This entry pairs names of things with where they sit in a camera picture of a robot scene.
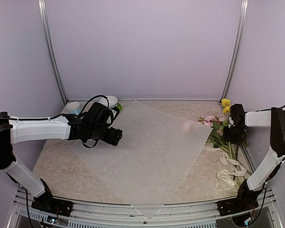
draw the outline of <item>robotic arm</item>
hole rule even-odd
[[[95,102],[88,112],[80,115],[61,114],[52,118],[24,119],[0,113],[0,170],[22,185],[33,197],[32,208],[53,214],[70,216],[72,202],[55,199],[42,179],[33,173],[13,154],[12,144],[32,140],[61,139],[102,140],[117,146],[122,130],[110,127],[119,114],[118,108],[107,108]]]
[[[218,202],[221,216],[257,208],[257,197],[285,161],[285,110],[273,107],[245,113],[241,104],[235,104],[230,113],[233,124],[224,128],[226,140],[237,143],[247,127],[270,127],[270,147],[256,171],[241,184],[237,197]]]

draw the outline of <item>white sheet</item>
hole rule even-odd
[[[133,102],[116,119],[124,132],[117,147],[99,143],[71,150],[96,176],[151,219],[186,177],[211,132],[188,119]]]

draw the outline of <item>purple wall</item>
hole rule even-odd
[[[38,1],[0,0],[0,111],[48,116],[61,111],[43,35]],[[21,143],[14,153],[33,168],[44,142]],[[0,171],[0,228],[17,186]]]
[[[240,0],[48,0],[67,97],[219,100]]]
[[[247,111],[285,104],[285,0],[249,0],[228,97]],[[252,129],[249,136],[249,152],[259,165],[269,147],[269,129]],[[271,184],[285,222],[285,164]]]

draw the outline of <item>cup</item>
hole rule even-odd
[[[78,115],[81,112],[81,107],[79,102],[71,102],[66,106],[67,112],[71,114]]]

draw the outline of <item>marble floor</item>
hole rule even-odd
[[[197,121],[199,116],[224,117],[217,102],[191,101],[142,101],[144,104],[172,115]],[[131,101],[120,102],[125,108]],[[34,174],[42,178],[54,196],[90,202],[128,204],[102,183],[93,172],[69,149],[74,141],[48,140],[34,168]],[[203,150],[167,204],[199,202],[235,196],[234,191],[218,191],[215,187],[221,152]],[[241,151],[240,162],[247,167]]]

